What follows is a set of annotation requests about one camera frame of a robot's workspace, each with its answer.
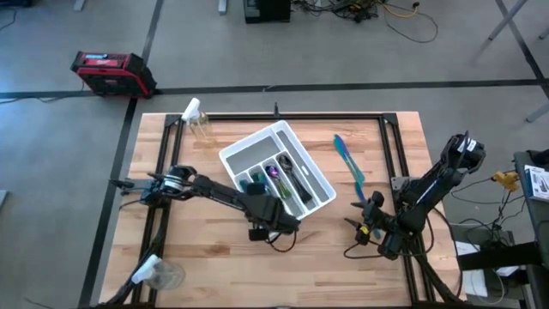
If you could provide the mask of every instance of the spoon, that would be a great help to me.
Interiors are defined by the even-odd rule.
[[[312,199],[312,196],[309,192],[307,192],[293,173],[293,164],[290,158],[283,154],[278,158],[278,163],[281,165],[282,171],[284,171],[284,173],[286,173],[288,178],[292,181],[293,187],[298,192],[299,198],[301,198],[301,202],[308,203]]]
[[[266,166],[265,172],[267,172],[267,175],[273,180],[274,185],[281,194],[282,199],[287,199],[292,196],[290,190],[282,183],[281,175],[278,171],[278,168],[276,168],[275,166]]]

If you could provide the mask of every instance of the wooden table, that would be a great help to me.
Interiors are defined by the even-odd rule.
[[[431,168],[417,112],[398,112],[400,132],[412,176]],[[165,114],[144,114],[137,135],[129,177],[145,179],[155,169]],[[288,121],[337,192],[330,204],[305,218],[296,246],[288,253],[248,240],[248,224],[242,213],[194,198],[174,202],[166,238],[164,259],[180,264],[186,278],[171,291],[159,292],[157,307],[189,306],[408,306],[407,283],[401,259],[350,260],[343,251],[354,244],[354,229],[344,217],[360,220],[353,178],[332,143],[334,134],[346,142],[366,176],[365,194],[381,191],[383,210],[394,213],[382,141],[376,121],[299,120]],[[269,122],[213,123],[219,149],[204,149],[185,130],[179,164],[192,165],[199,173],[232,186],[217,152],[269,125]],[[391,136],[391,147],[395,145]],[[124,202],[137,199],[128,196]],[[120,211],[100,301],[112,297],[137,263],[147,208],[134,204]],[[456,291],[459,270],[449,230],[443,220],[430,213],[436,244],[428,257],[433,268]],[[426,228],[425,246],[431,243]],[[291,237],[277,246],[289,245]],[[374,245],[359,247],[352,255],[377,254]],[[419,266],[415,267],[419,295],[425,297]]]

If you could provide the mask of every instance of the gray floor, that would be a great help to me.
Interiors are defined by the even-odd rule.
[[[77,90],[80,82],[68,68],[79,50],[141,53],[154,3],[89,0],[83,12],[75,13],[70,1],[42,0],[19,9],[16,24],[0,32],[0,93]],[[493,0],[422,1],[421,10],[439,25],[438,39],[427,45],[390,32],[383,14],[360,25],[301,12],[288,24],[245,25],[240,1],[230,1],[226,16],[219,17],[216,9],[215,0],[165,0],[149,59],[160,88],[534,78],[509,29],[484,45],[502,17]],[[546,0],[530,0],[516,17],[546,74],[549,40],[536,38],[549,26],[544,25],[548,10]],[[9,18],[0,11],[0,25]],[[425,21],[391,22],[420,38],[432,31]],[[181,112],[191,97],[138,101],[122,175],[142,113]],[[433,160],[450,135],[464,130],[486,145],[488,158],[466,182],[508,169],[516,150],[549,144],[549,116],[534,124],[523,121],[547,101],[539,86],[198,97],[210,112],[271,111],[275,101],[282,111],[419,111]],[[127,100],[96,97],[0,105],[0,190],[10,191],[0,209],[1,309],[36,308],[24,297],[60,309],[75,307],[127,105]],[[467,197],[497,201],[501,188],[486,184]],[[454,222],[471,216],[489,221],[497,214],[492,206],[452,198],[444,203]],[[519,207],[516,203],[507,211]],[[111,223],[117,219],[114,213]],[[533,238],[527,213],[505,227],[519,242]]]

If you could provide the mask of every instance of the black metal frame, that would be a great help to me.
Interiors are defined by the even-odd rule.
[[[398,117],[396,113],[310,113],[310,112],[299,112],[299,113],[278,113],[278,108],[275,107],[274,113],[210,113],[209,119],[212,122],[217,121],[277,121],[277,120],[376,120],[379,124],[379,130],[381,135],[381,140],[383,144],[383,153],[385,157],[385,163],[387,167],[387,172],[389,175],[389,184],[392,191],[392,197],[395,201],[395,190],[391,184],[392,178],[396,177],[395,165],[393,163],[393,156],[391,154],[391,147],[389,143],[389,134],[387,130],[387,125],[390,126],[393,131],[395,139],[395,148],[398,155],[399,166],[401,169],[401,176],[409,176],[409,171],[407,167],[406,155],[404,153],[404,145],[402,143],[401,132],[398,124]],[[168,114],[166,115],[164,123],[164,131],[162,133],[162,139],[160,143],[159,157],[156,165],[156,172],[162,173],[164,169],[164,162],[166,161],[166,151],[169,141],[170,131],[173,126],[177,124],[177,131],[174,141],[174,147],[172,151],[171,165],[178,164],[179,150],[181,148],[181,143],[183,141],[183,131],[184,131],[184,121],[181,119],[180,114]],[[147,250],[151,242],[151,237],[153,233],[153,224],[154,218],[156,216],[156,210],[161,209],[162,214],[160,218],[159,231],[167,231],[167,224],[170,214],[171,203],[168,202],[167,205],[160,205],[157,208],[149,208],[147,213],[147,220],[145,222],[145,228],[143,231],[142,238],[142,247],[140,250],[139,260],[142,259],[144,252]],[[401,208],[401,205],[395,204],[395,211],[398,211]],[[160,249],[158,255],[161,257],[164,251],[164,244],[166,238],[162,239],[160,244]],[[419,245],[422,250],[425,250],[425,245],[423,238],[419,240]],[[413,264],[411,257],[403,256],[404,269],[406,273],[406,280],[408,285],[408,293],[410,295],[411,306],[405,306],[403,308],[430,308],[430,307],[451,307],[451,308],[477,308],[477,306],[462,305],[462,304],[444,304],[439,303],[435,299],[434,289],[430,280],[426,277],[425,273],[422,272],[422,279],[425,286],[425,297],[426,300],[419,300],[418,288],[415,281],[415,275],[413,272]],[[140,302],[142,296],[142,285],[139,284],[134,288],[131,304],[142,305]],[[157,291],[150,289],[148,295],[148,302],[146,304],[152,305],[156,303]]]

